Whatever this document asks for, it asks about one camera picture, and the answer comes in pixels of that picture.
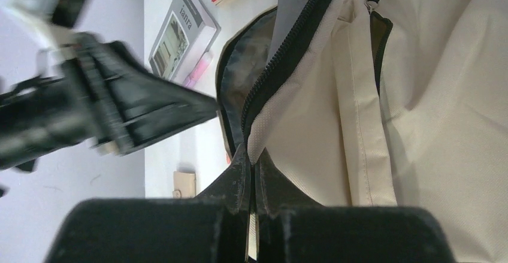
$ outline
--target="beige bag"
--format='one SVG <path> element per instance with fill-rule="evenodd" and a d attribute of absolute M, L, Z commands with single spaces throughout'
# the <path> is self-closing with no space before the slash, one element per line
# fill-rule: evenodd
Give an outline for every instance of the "beige bag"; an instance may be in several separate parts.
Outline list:
<path fill-rule="evenodd" d="M 318 1 L 279 0 L 226 134 L 323 205 L 422 207 L 458 262 L 508 262 L 506 0 Z"/>

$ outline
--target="black plastic part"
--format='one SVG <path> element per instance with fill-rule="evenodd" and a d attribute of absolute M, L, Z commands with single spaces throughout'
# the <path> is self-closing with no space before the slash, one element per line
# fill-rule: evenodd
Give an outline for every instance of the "black plastic part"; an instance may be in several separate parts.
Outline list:
<path fill-rule="evenodd" d="M 126 155 L 217 116 L 214 98 L 150 74 L 119 41 L 77 34 L 62 79 L 34 77 L 0 95 L 0 170 L 94 137 Z"/>
<path fill-rule="evenodd" d="M 98 145 L 126 155 L 217 116 L 214 98 L 165 81 L 141 66 L 120 41 L 76 35 L 77 60 L 62 66 Z"/>
<path fill-rule="evenodd" d="M 273 226 L 274 252 L 259 262 L 455 262 L 439 223 L 418 208 L 287 208 Z"/>
<path fill-rule="evenodd" d="M 65 80 L 35 79 L 0 99 L 0 170 L 31 171 L 40 156 L 90 137 Z"/>
<path fill-rule="evenodd" d="M 246 157 L 243 144 L 239 145 L 231 165 L 207 189 L 201 192 L 198 199 L 219 199 L 232 214 L 225 225 L 229 249 L 226 261 L 245 262 L 249 239 L 249 214 L 253 202 L 252 171 Z"/>
<path fill-rule="evenodd" d="M 241 262 L 228 261 L 229 217 L 215 200 L 93 199 L 67 216 L 46 262 Z"/>
<path fill-rule="evenodd" d="M 273 220 L 285 208 L 322 207 L 282 174 L 265 149 L 254 166 L 259 262 L 284 262 L 278 235 L 281 226 Z"/>

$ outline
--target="fabric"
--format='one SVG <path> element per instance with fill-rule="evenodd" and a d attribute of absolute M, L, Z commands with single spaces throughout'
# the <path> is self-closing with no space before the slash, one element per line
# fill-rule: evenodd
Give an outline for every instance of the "fabric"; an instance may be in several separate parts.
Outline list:
<path fill-rule="evenodd" d="M 506 0 L 381 0 L 380 96 L 365 0 L 334 0 L 252 125 L 248 153 L 325 205 L 408 205 L 459 262 L 508 262 Z"/>
<path fill-rule="evenodd" d="M 223 52 L 225 66 L 220 76 L 220 103 L 225 110 L 236 147 L 243 142 L 241 109 L 252 86 L 265 68 L 277 10 L 267 11 L 240 32 Z"/>

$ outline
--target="white book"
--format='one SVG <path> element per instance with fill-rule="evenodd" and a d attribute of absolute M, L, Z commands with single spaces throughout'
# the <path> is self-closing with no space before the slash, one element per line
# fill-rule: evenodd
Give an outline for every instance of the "white book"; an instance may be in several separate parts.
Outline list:
<path fill-rule="evenodd" d="M 217 32 L 200 0 L 173 0 L 150 52 L 152 72 L 182 84 Z"/>

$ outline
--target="white wall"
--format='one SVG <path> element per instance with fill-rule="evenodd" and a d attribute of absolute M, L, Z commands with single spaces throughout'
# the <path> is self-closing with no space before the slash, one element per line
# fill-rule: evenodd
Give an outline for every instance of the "white wall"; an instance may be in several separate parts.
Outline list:
<path fill-rule="evenodd" d="M 79 26 L 122 40 L 143 58 L 143 0 L 92 0 Z M 0 77 L 9 87 L 35 74 L 37 45 L 0 13 Z M 144 152 L 100 156 L 87 143 L 42 157 L 36 172 L 0 171 L 0 263 L 42 262 L 65 215 L 91 197 L 143 197 Z"/>
<path fill-rule="evenodd" d="M 144 0 L 144 58 L 146 64 L 148 64 L 148 56 L 164 23 L 171 1 Z M 211 1 L 203 0 L 203 2 L 215 19 L 226 20 L 225 16 L 230 16 L 230 14 L 218 15 L 216 13 L 217 7 Z M 216 96 L 215 68 L 223 44 L 230 37 L 231 34 L 224 33 L 224 29 L 222 29 L 214 47 L 212 47 L 214 59 L 194 86 L 195 90 Z M 228 167 L 223 142 L 219 119 L 215 118 L 146 148 L 146 197 L 172 197 L 174 171 L 195 172 L 196 191 L 198 193 L 203 191 Z"/>

